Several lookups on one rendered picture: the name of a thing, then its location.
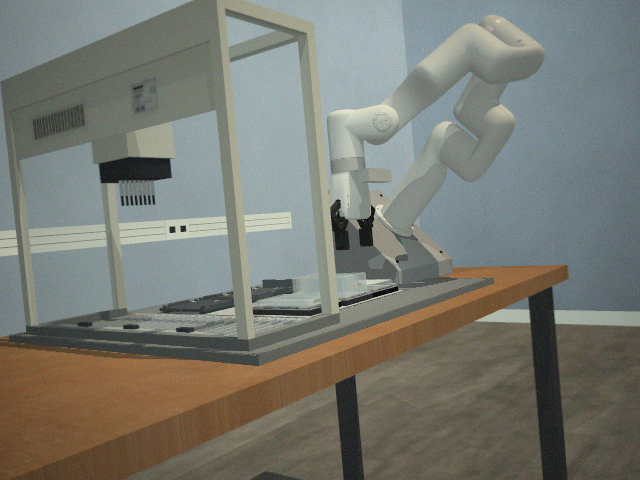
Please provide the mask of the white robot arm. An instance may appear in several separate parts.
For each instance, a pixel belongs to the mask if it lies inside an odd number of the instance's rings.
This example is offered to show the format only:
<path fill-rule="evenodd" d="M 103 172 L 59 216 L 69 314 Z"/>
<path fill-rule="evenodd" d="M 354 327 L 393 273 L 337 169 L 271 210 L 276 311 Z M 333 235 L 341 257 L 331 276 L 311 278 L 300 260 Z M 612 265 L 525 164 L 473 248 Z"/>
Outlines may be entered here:
<path fill-rule="evenodd" d="M 366 168 L 364 140 L 372 145 L 386 143 L 472 72 L 453 114 L 478 141 L 453 122 L 439 123 L 387 202 L 375 207 L 384 226 L 411 236 L 413 223 L 443 185 L 448 167 L 466 182 L 477 181 L 489 169 L 515 128 L 515 117 L 499 103 L 500 96 L 508 82 L 537 72 L 544 57 L 538 42 L 497 15 L 486 16 L 479 26 L 463 25 L 380 105 L 327 116 L 331 174 L 358 172 L 359 182 L 392 182 L 391 170 Z"/>

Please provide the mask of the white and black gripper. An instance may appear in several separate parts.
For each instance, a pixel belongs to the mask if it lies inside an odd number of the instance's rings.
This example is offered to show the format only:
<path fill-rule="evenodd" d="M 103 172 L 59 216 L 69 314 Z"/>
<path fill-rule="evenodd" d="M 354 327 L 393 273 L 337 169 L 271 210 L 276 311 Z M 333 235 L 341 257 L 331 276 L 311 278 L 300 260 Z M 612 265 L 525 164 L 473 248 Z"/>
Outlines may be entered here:
<path fill-rule="evenodd" d="M 329 201 L 336 250 L 350 248 L 348 231 L 345 231 L 349 220 L 357 220 L 361 228 L 359 229 L 360 246 L 373 246 L 372 227 L 375 208 L 371 205 L 368 183 L 359 182 L 358 172 L 346 171 L 331 174 Z"/>

